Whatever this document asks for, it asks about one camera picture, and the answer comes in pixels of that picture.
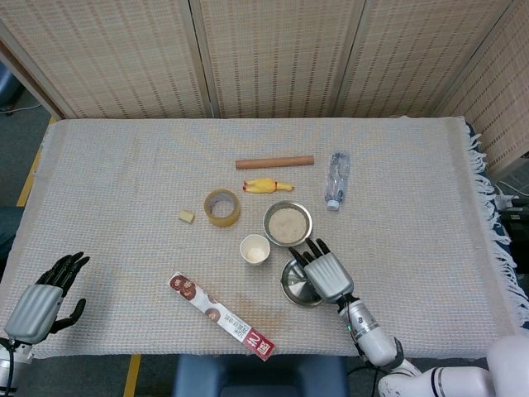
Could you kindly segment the left black grey robot hand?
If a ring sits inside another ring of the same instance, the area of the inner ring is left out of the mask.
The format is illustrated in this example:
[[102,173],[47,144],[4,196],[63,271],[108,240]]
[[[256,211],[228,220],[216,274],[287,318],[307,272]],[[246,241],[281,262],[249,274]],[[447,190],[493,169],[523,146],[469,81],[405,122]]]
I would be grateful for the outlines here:
[[59,318],[58,313],[78,273],[89,261],[83,252],[64,256],[26,288],[4,328],[12,346],[39,344],[48,335],[78,322],[86,306],[84,298],[67,318]]

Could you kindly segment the right black grey robot hand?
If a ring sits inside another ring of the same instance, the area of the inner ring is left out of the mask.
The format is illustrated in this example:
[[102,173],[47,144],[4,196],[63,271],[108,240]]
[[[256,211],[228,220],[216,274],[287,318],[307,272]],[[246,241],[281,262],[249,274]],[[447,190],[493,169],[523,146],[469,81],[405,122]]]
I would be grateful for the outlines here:
[[305,276],[320,298],[326,303],[338,304],[346,296],[352,295],[354,281],[327,244],[320,238],[315,242],[306,238],[305,242],[310,252],[301,254],[293,247],[288,250],[303,268]]

